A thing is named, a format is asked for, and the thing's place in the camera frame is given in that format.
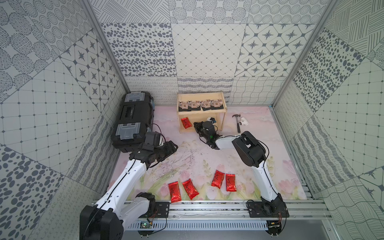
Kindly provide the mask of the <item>black tea bag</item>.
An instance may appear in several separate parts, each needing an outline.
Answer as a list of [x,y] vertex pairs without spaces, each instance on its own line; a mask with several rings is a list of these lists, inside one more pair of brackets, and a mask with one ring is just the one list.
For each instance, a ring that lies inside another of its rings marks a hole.
[[224,109],[224,102],[223,100],[211,100],[211,109],[212,110],[220,110]]
[[209,111],[213,109],[212,101],[211,100],[205,100],[200,102],[200,106],[203,111]]
[[188,101],[188,110],[189,111],[200,111],[201,104],[199,101]]
[[178,111],[179,112],[188,112],[188,111],[190,111],[190,106],[189,106],[188,102],[179,102]]

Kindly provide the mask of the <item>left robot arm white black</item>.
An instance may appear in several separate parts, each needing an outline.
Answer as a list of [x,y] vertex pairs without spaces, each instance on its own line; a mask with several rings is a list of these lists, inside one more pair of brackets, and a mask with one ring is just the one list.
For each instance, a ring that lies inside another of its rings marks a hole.
[[151,193],[139,193],[125,205],[136,182],[146,171],[174,154],[178,146],[166,141],[158,132],[148,132],[144,142],[134,149],[129,162],[112,187],[93,206],[80,213],[81,240],[120,240],[125,228],[139,217],[151,217],[156,212],[156,198]]

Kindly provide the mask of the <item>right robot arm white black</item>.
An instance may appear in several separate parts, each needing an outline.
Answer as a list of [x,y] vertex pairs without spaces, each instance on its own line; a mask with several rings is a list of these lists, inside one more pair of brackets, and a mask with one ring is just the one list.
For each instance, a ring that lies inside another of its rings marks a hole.
[[271,215],[284,206],[282,196],[273,184],[266,166],[266,154],[270,152],[266,145],[248,131],[237,136],[219,135],[211,121],[195,122],[194,128],[209,147],[214,150],[235,149],[243,163],[252,168],[261,192],[262,210]]

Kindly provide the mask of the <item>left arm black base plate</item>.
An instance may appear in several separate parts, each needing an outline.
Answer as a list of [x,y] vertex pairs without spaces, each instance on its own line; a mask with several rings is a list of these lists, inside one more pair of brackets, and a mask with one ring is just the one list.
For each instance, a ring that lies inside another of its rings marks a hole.
[[168,218],[170,204],[170,202],[155,202],[150,204],[149,210],[144,215],[141,215],[140,218]]

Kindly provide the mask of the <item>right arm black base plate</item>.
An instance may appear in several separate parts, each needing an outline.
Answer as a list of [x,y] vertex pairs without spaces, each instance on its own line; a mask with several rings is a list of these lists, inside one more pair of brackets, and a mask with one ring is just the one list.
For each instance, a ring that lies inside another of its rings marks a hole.
[[289,218],[287,206],[284,202],[255,202],[248,200],[246,207],[250,218]]

